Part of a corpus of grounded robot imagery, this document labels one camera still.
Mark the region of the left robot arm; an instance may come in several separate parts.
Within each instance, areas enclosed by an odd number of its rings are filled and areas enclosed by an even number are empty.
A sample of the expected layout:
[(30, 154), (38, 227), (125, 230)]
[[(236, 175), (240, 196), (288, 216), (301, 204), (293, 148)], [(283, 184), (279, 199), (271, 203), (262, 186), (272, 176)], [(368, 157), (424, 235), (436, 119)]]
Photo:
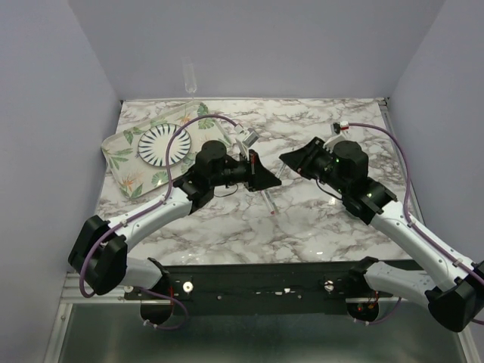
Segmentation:
[(110, 220), (98, 215), (87, 219), (68, 256), (79, 273), (81, 294), (101, 296), (118, 286), (133, 286), (152, 299), (162, 297), (168, 281), (161, 264), (152, 258), (130, 258), (129, 251), (165, 225), (203, 208), (217, 187), (232, 185), (257, 192), (278, 187), (281, 180), (262, 165), (254, 150), (235, 160), (222, 142), (208, 141), (194, 164), (160, 197)]

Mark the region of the white pen with dark tip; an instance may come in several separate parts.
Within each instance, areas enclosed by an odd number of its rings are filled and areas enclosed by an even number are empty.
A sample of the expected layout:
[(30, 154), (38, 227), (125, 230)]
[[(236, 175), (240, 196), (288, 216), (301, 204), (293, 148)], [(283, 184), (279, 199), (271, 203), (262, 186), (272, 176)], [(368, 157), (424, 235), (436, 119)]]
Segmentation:
[(284, 163), (281, 163), (281, 165), (280, 165), (280, 167), (279, 167), (279, 169), (278, 169), (277, 173), (275, 174), (275, 176), (276, 176), (277, 178), (280, 178), (280, 177), (281, 177), (281, 174), (282, 174), (282, 173), (283, 173), (283, 171), (284, 171), (284, 169), (285, 169), (285, 164), (284, 164)]

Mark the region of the white marker with pink tip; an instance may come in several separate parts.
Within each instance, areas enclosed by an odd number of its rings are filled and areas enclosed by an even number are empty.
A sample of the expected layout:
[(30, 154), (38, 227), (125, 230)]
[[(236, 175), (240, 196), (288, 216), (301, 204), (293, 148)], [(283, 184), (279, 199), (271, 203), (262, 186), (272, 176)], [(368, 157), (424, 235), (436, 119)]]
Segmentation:
[(271, 215), (277, 215), (278, 214), (278, 208), (274, 202), (274, 199), (269, 191), (263, 191), (262, 196), (264, 198), (264, 201), (266, 203), (266, 206), (268, 207), (268, 210)]

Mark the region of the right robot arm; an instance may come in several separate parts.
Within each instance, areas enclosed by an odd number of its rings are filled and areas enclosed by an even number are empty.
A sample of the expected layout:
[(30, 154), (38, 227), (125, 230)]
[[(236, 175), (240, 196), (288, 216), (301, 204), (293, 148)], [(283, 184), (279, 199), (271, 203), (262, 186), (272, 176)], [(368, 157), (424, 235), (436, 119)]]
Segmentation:
[(390, 293), (428, 309), (434, 319), (461, 332), (483, 308), (483, 265), (463, 256), (412, 217), (396, 195), (368, 175), (368, 155), (354, 141), (330, 147), (313, 138), (304, 147), (280, 155), (294, 172), (339, 192), (346, 210), (398, 244), (419, 266), (418, 271), (392, 267), (368, 258), (348, 277), (356, 296), (370, 291)]

